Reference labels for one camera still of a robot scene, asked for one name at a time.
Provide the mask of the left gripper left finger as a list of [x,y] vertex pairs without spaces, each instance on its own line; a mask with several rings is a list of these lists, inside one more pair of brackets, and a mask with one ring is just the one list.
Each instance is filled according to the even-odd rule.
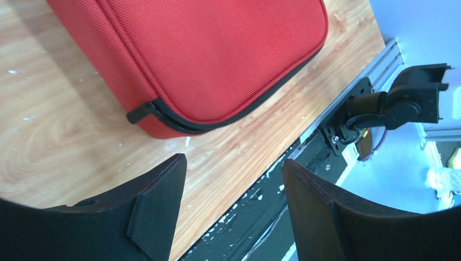
[[1,260],[168,260],[186,170],[175,154],[74,206],[1,200]]

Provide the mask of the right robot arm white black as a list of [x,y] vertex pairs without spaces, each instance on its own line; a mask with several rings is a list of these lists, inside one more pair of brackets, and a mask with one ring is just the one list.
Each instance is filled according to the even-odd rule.
[[438,123],[439,96],[447,91],[444,80],[448,64],[411,66],[401,71],[388,91],[372,91],[370,78],[356,83],[358,91],[347,96],[335,117],[338,131],[334,141],[350,144],[362,130],[383,127],[395,130],[408,122]]

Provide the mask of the red black medicine kit case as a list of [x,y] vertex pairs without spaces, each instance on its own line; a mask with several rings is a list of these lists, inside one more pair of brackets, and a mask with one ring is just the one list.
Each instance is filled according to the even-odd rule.
[[157,139],[247,116],[325,44],[323,1],[49,1],[127,120]]

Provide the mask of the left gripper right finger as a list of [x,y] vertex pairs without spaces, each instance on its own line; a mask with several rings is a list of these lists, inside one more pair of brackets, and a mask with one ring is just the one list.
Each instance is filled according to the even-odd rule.
[[460,260],[460,208],[418,214],[331,183],[295,160],[283,179],[299,260]]

